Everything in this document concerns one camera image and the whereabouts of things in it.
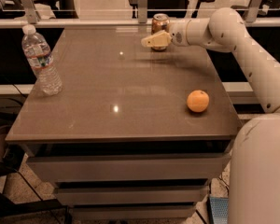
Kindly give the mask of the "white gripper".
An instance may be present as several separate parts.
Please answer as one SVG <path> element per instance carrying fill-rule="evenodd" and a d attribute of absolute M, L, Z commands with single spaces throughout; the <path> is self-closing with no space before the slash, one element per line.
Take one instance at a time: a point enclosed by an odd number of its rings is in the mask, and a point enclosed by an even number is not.
<path fill-rule="evenodd" d="M 171 41 L 176 46 L 185 47 L 188 45 L 187 25 L 184 22 L 171 23 L 169 33 L 161 30 L 153 35 L 144 37 L 141 40 L 141 45 L 147 48 L 166 48 Z"/>

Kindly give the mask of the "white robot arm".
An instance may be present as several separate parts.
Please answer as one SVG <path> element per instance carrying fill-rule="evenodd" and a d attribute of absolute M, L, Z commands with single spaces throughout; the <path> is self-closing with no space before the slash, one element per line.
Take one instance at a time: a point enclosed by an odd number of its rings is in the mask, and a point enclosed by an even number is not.
<path fill-rule="evenodd" d="M 247 31 L 230 7 L 211 17 L 172 21 L 141 40 L 144 47 L 200 46 L 229 52 L 255 102 L 236 106 L 250 115 L 231 150 L 228 224 L 280 224 L 280 62 Z"/>

